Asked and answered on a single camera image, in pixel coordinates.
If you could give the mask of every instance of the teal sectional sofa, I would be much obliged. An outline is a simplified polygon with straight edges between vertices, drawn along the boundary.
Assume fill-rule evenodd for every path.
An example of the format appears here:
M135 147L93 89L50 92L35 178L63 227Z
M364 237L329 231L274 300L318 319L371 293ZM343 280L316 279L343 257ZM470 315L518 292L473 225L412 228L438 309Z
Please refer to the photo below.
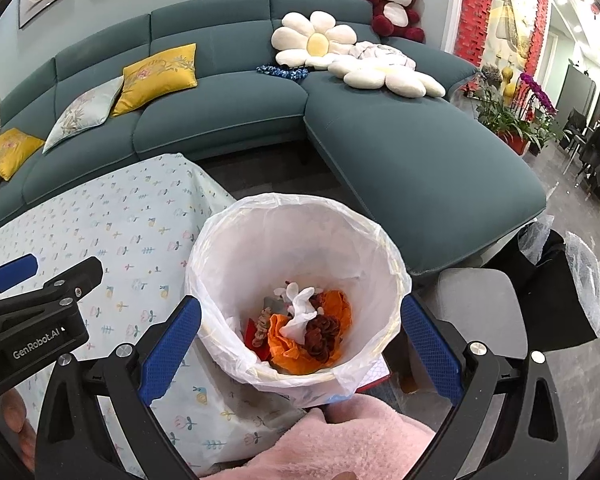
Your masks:
M408 271L458 263L538 215L538 179L500 139L445 99L360 91L328 72L301 84L255 72L274 62L273 30L291 11L331 13L358 40L380 39L364 0L191 0L106 28L59 52L0 104L3 129L46 139L73 99L124 66L196 43L198 87L38 150L0 184L0 226L85 181L161 153L201 160L309 138L366 214L389 233ZM385 40L452 91L474 76L457 57Z

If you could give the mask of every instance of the plastic bag liner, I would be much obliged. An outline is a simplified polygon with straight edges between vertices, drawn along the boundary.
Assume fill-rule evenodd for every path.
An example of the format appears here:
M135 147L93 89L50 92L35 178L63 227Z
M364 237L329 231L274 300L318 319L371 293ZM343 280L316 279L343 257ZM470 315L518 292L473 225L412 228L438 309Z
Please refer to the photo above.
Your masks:
M518 239L518 248L532 264L537 265L542 256L542 248L549 237L554 216L544 215L528 225L524 234Z
M244 345L247 320L257 319L264 297L285 280L347 295L353 324L333 368L279 373ZM400 302L411 291L402 257L378 224L334 200L278 193L243 198L209 218L185 284L202 306L198 336L222 370L298 408L356 391L400 330Z
M600 338L600 267L595 254L575 234L564 237L565 254L578 300L593 332Z

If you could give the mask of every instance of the blue fuzzy object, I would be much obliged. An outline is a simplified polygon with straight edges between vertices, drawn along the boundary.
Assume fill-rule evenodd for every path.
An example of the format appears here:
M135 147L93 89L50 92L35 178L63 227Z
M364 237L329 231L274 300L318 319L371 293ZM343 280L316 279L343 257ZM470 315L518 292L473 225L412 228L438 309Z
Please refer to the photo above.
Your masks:
M275 77L282 77L284 79L291 79L291 81L295 81L297 83L309 75L309 69L307 68L290 68L287 70L278 65L262 65L257 67L256 72L264 75L272 75Z

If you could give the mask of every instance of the pink fabric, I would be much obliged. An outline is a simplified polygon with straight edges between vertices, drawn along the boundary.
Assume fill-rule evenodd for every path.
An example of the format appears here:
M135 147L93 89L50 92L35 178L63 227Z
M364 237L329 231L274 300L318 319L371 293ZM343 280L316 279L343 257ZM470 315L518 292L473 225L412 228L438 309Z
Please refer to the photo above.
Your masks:
M402 479L435 436L374 397L354 395L325 416L312 409L269 450L212 480L331 480L345 471L359 480Z

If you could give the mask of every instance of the black bag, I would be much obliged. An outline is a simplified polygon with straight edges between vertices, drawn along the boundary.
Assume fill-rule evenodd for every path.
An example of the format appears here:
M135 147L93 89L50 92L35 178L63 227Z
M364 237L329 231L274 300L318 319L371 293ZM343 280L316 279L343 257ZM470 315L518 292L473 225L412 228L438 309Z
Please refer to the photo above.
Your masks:
M516 291L525 321L529 350L548 352L593 341L567 262L564 239L551 230L536 265L520 252L518 240L527 227L484 267L504 272Z

